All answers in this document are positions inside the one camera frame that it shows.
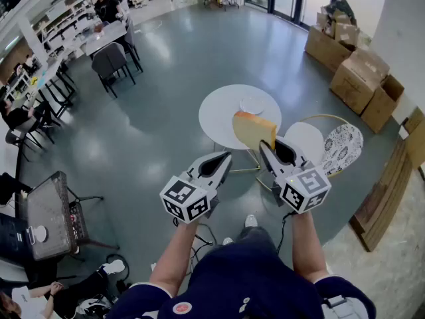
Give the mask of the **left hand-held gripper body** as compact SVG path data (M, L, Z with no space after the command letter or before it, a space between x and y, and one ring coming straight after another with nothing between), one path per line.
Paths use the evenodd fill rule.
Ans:
M160 191L159 197L166 212L186 224L202 216L209 218L219 203L217 189L222 174L217 171L207 177L195 170L173 176Z

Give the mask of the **yellow sponge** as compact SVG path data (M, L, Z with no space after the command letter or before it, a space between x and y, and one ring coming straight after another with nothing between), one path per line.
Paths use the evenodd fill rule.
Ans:
M277 125L248 112L238 111L232 118L235 136L251 150L258 151L260 142L275 149Z

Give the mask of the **white plate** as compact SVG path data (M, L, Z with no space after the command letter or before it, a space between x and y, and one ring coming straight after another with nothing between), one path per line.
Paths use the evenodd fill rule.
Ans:
M240 100L240 110L254 115L264 111L264 100L259 97L245 97Z

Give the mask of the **person's right forearm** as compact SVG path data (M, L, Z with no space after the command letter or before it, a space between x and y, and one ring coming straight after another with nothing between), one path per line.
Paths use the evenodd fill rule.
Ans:
M312 283L329 275L310 212L292 217L292 262L294 271Z

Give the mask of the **person's left forearm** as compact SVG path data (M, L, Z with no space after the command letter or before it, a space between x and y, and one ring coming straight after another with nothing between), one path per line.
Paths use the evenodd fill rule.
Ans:
M185 278L198 225L198 219L179 224L149 278L151 284L164 288L172 297L177 295Z

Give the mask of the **round white table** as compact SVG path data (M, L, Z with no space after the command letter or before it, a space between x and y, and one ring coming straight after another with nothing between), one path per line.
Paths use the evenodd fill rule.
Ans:
M275 123L278 128L281 126L282 113L277 102L263 90L245 84L223 86L211 92L199 108L199 123L215 146L242 150L250 155L256 167L240 169L240 172L259 171L261 167L256 154L237 139L232 127L232 118L240 111L240 100L245 97L262 98L264 111L259 116Z

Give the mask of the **stack of wooden planks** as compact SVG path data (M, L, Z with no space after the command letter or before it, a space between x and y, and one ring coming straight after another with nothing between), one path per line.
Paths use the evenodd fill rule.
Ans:
M425 112L416 107L402 123L399 138L381 178L373 185L349 224L367 252L373 251L392 221L410 178L418 169L425 179Z

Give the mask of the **closed cardboard box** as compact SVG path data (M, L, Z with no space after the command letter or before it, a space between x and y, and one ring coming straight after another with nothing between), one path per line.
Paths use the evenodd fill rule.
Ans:
M360 115L389 70L390 66L377 53L358 48L339 65L330 90Z

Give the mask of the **small open cardboard box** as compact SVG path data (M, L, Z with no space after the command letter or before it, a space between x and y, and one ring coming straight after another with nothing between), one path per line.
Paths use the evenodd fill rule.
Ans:
M361 114L363 122L375 133L379 133L398 106L404 87L389 74L376 89L371 101Z

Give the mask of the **person's navy shirt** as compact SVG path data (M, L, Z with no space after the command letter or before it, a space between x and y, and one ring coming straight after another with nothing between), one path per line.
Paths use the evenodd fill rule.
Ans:
M232 243L205 255L187 290L172 297L132 285L106 319L376 319L373 302L340 276L312 283L277 254Z

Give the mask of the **black wicker table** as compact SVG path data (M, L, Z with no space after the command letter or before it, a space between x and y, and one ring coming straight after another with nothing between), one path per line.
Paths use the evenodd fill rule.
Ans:
M36 261L75 255L77 249L84 245L120 249L117 245L108 245L90 238L81 202L93 199L103 200L103 197L77 196L69 188L66 174L62 171L52 174L28 194L28 227L43 225L48 230L48 239L45 242L31 245Z

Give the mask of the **black and white backpack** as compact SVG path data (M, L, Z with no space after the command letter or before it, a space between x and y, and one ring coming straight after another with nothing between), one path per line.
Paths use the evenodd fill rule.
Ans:
M76 307L76 313L81 316L87 316L96 319L106 319L109 311L112 308L110 300L102 295L96 295L93 298L82 301Z

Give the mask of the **white round device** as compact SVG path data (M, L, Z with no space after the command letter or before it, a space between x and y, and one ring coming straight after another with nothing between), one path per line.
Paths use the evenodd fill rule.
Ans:
M39 225L38 227L30 226L27 228L27 233L31 245L43 243L48 239L48 230L43 225Z

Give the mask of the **long white table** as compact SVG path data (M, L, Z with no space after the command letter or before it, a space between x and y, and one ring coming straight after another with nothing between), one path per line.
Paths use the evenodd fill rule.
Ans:
M31 77L23 72L6 91L5 99L15 107L35 106L43 101L53 102L53 116L59 119L72 105L76 86L71 77L63 71L64 58L54 59L48 68L40 68Z

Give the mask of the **white shelving unit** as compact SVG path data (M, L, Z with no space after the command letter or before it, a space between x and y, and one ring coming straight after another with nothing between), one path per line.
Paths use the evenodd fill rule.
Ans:
M64 13L49 22L42 22L36 34L47 54L64 48L98 20L91 0L77 0L66 6Z

